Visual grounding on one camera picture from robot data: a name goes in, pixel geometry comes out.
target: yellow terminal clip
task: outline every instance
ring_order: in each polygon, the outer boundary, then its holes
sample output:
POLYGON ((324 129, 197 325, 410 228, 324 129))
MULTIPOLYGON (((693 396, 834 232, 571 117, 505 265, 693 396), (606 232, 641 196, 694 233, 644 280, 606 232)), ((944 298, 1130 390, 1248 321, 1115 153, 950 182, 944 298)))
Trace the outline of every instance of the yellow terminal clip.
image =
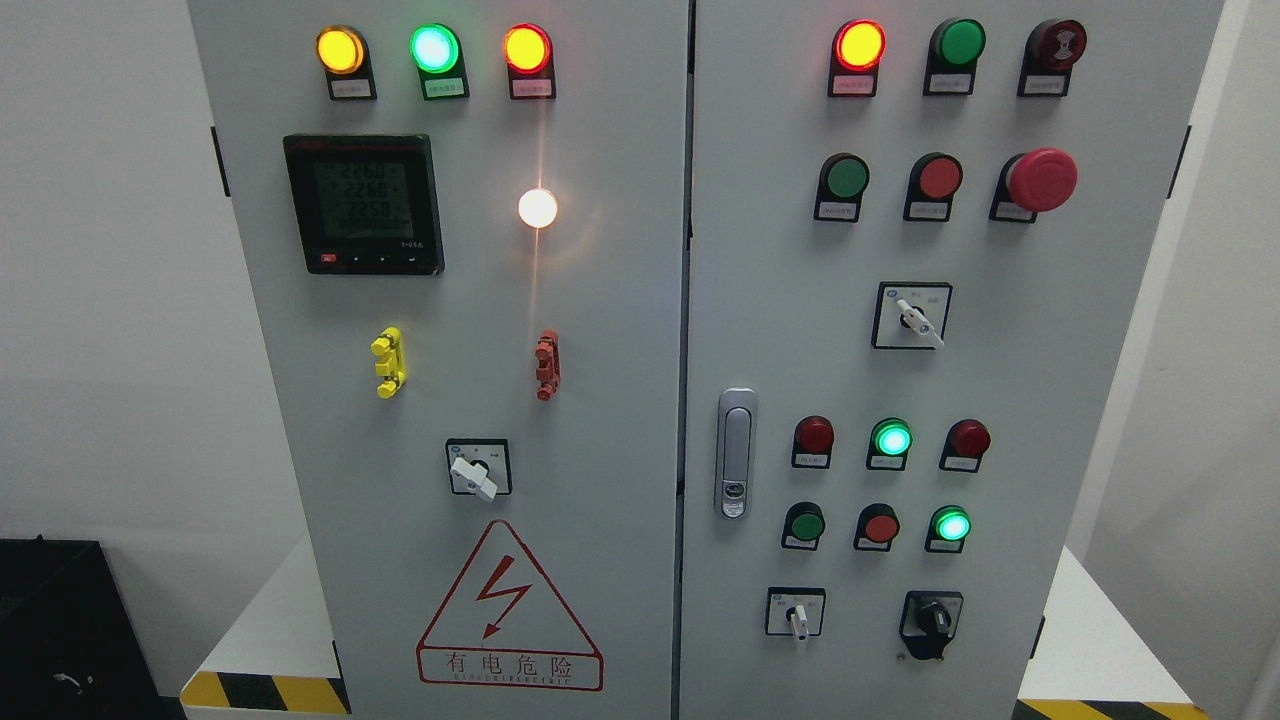
POLYGON ((374 373, 383 379, 378 386, 378 397, 383 400, 394 397, 408 379, 404 374, 403 347, 399 328, 396 325, 387 328, 369 343, 369 351, 378 359, 374 363, 374 373))

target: red terminal clip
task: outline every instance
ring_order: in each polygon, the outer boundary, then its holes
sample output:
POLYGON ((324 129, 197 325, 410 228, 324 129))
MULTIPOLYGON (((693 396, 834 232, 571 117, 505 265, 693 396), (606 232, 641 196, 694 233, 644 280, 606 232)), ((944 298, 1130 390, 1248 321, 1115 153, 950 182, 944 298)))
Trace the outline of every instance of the red terminal clip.
POLYGON ((556 331, 543 331, 534 357, 538 359, 538 400, 547 402, 559 389, 559 336, 556 331))

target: lightning bolt symbol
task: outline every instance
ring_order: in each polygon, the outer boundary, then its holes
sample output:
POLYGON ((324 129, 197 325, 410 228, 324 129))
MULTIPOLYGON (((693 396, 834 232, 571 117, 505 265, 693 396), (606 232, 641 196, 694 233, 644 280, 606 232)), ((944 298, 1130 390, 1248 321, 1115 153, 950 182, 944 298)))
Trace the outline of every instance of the lightning bolt symbol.
POLYGON ((484 626, 484 637, 486 639, 489 638, 489 635, 492 635, 492 634, 494 634, 494 633, 497 633, 498 630, 502 629, 502 628, 498 626, 498 623, 502 623, 502 619, 506 618, 508 612, 511 612, 511 609, 515 607, 516 603, 518 603, 521 600, 524 600, 525 593, 529 592, 529 588, 534 587, 532 584, 529 584, 529 585, 520 585, 520 587, 515 587, 515 588, 507 588, 504 591, 490 592, 490 591, 493 591, 493 587, 495 584, 498 584, 498 580, 500 580, 502 577, 507 573, 507 570, 511 569, 511 565, 515 561, 516 561, 515 557, 512 557, 509 555, 503 555, 502 560, 498 561, 498 566, 493 569, 493 574, 489 575, 489 582, 484 584, 484 589, 481 589, 480 594, 476 596, 476 601, 477 602, 481 601, 481 600, 489 600, 489 598, 494 598, 494 597, 502 597, 504 594, 512 596, 511 603, 508 603, 507 609, 502 611, 502 615, 499 615, 498 619, 494 620, 493 623, 488 623, 484 626))

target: green indicator light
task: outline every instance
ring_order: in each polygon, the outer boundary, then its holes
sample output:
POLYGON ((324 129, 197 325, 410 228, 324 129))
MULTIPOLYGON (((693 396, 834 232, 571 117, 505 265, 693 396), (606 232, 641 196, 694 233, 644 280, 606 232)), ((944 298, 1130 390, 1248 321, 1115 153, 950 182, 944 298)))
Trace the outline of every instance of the green indicator light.
POLYGON ((417 67, 433 74, 452 70, 453 65, 458 64, 461 54, 458 37, 442 24, 422 26, 415 29, 408 49, 417 67))
POLYGON ((827 187, 837 197, 852 197, 867 190, 868 176, 864 163, 845 158, 837 160, 827 172, 827 187))
POLYGON ((818 515, 805 512, 799 515, 795 520, 791 520, 791 534, 799 541, 809 542, 822 537, 822 532, 827 529, 827 523, 823 521, 818 515))
POLYGON ((902 420, 882 420, 872 434, 881 455, 902 455, 911 447, 911 429, 902 420))
POLYGON ((940 58, 952 65, 968 65, 987 47, 987 32, 978 20, 952 20, 934 46, 940 58))
POLYGON ((945 541, 961 541, 969 534, 969 514, 951 505, 933 514, 933 532, 945 541))

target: electrical control cabinet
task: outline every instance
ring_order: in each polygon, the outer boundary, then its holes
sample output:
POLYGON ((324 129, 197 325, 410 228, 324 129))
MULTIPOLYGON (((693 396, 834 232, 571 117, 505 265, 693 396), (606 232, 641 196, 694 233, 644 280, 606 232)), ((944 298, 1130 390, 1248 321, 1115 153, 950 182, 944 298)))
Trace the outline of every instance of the electrical control cabinet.
POLYGON ((681 717, 1009 717, 1220 9, 699 0, 681 717))
POLYGON ((687 3, 189 6, 356 716, 667 716, 687 3))

